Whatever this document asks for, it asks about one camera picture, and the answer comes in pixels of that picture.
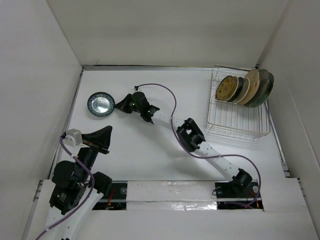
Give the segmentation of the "blue white patterned plate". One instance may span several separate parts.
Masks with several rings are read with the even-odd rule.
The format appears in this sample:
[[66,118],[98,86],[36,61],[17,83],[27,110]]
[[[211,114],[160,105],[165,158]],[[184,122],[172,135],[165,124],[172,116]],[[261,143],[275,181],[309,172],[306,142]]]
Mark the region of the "blue white patterned plate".
[[115,109],[114,98],[106,92],[95,92],[87,100],[87,109],[96,117],[107,117]]

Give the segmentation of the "yellow patterned small plate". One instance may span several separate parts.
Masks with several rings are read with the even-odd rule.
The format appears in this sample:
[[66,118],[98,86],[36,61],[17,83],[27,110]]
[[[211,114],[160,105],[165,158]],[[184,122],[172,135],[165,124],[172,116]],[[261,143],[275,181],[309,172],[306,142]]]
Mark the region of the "yellow patterned small plate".
[[217,87],[215,93],[216,99],[219,101],[228,101],[235,90],[235,86],[236,84],[234,83],[233,76],[226,76]]

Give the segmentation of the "cream floral small plate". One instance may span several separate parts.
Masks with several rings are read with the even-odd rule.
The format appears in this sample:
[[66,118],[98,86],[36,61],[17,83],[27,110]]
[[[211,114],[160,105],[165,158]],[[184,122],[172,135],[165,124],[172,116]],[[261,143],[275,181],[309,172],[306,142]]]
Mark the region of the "cream floral small plate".
[[232,102],[236,98],[236,93],[237,93],[237,91],[239,89],[239,86],[240,86],[240,81],[239,81],[239,78],[237,76],[233,76],[233,83],[235,84],[235,88],[234,88],[232,96],[228,100],[228,102]]

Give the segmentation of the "black glossy small plate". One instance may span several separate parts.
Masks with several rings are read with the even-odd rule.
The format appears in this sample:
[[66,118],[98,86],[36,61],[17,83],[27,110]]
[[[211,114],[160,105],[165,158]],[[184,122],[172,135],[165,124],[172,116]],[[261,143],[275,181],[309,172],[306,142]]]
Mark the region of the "black glossy small plate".
[[233,96],[233,100],[232,100],[233,103],[235,102],[236,98],[240,95],[240,93],[243,89],[243,86],[244,86],[244,79],[242,77],[238,77],[237,79],[238,79],[238,87],[237,87],[236,92]]

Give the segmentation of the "cream plate with dark patch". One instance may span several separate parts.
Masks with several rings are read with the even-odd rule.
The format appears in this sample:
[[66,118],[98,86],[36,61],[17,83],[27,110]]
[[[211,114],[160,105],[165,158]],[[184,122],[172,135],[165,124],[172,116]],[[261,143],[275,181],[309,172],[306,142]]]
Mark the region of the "cream plate with dark patch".
[[242,90],[239,94],[239,96],[237,97],[237,99],[235,100],[235,103],[239,104],[246,96],[246,94],[248,93],[250,88],[250,80],[246,77],[243,78],[243,87]]

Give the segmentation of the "beige bird branch plate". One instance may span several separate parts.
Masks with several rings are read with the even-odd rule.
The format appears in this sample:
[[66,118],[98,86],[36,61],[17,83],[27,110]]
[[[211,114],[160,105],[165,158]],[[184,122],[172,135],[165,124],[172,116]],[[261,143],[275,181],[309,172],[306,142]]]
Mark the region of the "beige bird branch plate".
[[249,71],[245,77],[249,80],[249,90],[243,100],[243,104],[247,104],[257,93],[260,85],[260,75],[257,69]]

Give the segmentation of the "light green floral plate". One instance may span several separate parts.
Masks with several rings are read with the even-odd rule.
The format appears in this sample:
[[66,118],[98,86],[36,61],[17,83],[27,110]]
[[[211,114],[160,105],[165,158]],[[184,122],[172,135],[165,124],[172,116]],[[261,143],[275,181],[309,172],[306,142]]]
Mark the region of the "light green floral plate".
[[267,87],[263,94],[263,103],[269,98],[274,87],[274,75],[271,72],[268,72],[268,77]]

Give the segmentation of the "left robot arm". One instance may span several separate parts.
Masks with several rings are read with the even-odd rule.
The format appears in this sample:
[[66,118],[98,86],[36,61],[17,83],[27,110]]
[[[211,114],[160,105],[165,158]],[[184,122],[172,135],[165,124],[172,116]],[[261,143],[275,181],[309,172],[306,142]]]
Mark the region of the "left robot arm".
[[112,179],[100,171],[92,173],[92,167],[98,154],[109,153],[112,130],[110,125],[87,134],[69,129],[60,136],[59,144],[70,159],[53,170],[45,229],[37,239],[74,240],[98,201],[111,194]]

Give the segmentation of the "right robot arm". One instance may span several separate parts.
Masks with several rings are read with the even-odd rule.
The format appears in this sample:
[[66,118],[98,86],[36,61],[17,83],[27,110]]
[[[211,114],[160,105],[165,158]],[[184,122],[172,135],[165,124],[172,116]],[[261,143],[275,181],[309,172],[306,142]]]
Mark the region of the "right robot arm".
[[151,105],[141,91],[127,94],[115,105],[115,108],[126,114],[138,113],[145,122],[172,130],[178,143],[188,154],[206,160],[221,173],[229,182],[235,196],[242,197],[249,191],[249,185],[253,180],[251,175],[220,155],[206,141],[203,132],[192,118],[183,120],[170,116],[160,108]]

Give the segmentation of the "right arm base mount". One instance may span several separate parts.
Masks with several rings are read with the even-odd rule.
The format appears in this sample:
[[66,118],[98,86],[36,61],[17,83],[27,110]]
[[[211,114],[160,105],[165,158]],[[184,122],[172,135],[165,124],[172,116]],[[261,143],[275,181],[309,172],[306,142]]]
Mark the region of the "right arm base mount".
[[228,182],[216,182],[215,183],[215,195],[217,199],[238,200],[247,199],[252,200],[258,193],[258,183],[251,182],[249,187],[245,191],[236,192],[231,184]]

